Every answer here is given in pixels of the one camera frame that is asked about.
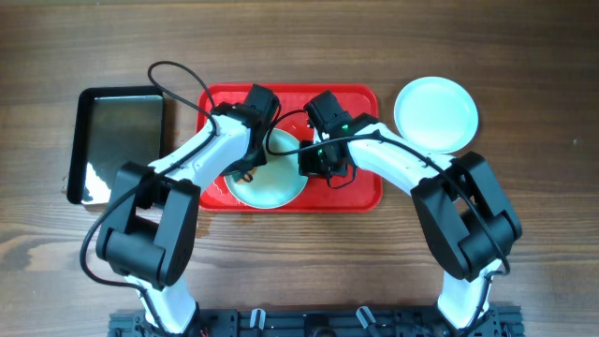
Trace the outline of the light blue plate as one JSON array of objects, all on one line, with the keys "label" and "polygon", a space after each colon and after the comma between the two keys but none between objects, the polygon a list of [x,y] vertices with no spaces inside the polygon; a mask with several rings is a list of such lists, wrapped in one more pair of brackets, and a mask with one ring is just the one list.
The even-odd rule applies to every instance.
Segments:
[{"label": "light blue plate", "polygon": [[464,149],[479,127],[479,113],[471,95],[442,77],[409,82],[396,97],[393,116],[403,138],[439,154]]},{"label": "light blue plate", "polygon": [[308,182],[306,176],[299,174],[297,154],[276,156],[266,153],[266,159],[266,165],[250,172],[251,182],[246,182],[239,174],[225,177],[226,186],[237,201],[260,210],[290,203]]}]

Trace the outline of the green orange sponge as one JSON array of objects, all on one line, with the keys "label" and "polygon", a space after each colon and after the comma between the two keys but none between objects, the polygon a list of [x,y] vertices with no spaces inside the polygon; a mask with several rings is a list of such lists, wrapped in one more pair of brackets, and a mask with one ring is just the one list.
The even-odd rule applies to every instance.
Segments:
[{"label": "green orange sponge", "polygon": [[237,183],[250,183],[253,179],[254,177],[250,172],[244,172],[237,180]]}]

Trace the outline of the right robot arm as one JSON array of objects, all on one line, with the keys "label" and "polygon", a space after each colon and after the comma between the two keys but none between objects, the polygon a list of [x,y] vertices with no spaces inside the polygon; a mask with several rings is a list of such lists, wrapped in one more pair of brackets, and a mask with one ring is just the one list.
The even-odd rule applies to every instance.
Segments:
[{"label": "right robot arm", "polygon": [[489,309],[492,280],[510,272],[507,257],[521,237],[520,221],[489,163],[477,153],[434,154],[408,143],[367,113],[351,116],[326,91],[304,107],[314,141],[299,158],[329,179],[352,166],[400,188],[414,203],[426,243],[444,271],[436,307],[465,336]]}]

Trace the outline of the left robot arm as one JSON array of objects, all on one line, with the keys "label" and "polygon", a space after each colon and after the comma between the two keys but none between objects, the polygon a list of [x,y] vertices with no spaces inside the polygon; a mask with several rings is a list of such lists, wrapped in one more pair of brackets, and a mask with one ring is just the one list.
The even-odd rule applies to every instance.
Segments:
[{"label": "left robot arm", "polygon": [[201,333],[183,273],[196,238],[201,192],[218,177],[265,164],[262,141],[279,109],[275,93],[253,85],[241,103],[221,103],[203,128],[147,166],[127,163],[108,208],[89,231],[96,255],[137,291],[145,329],[158,336]]}]

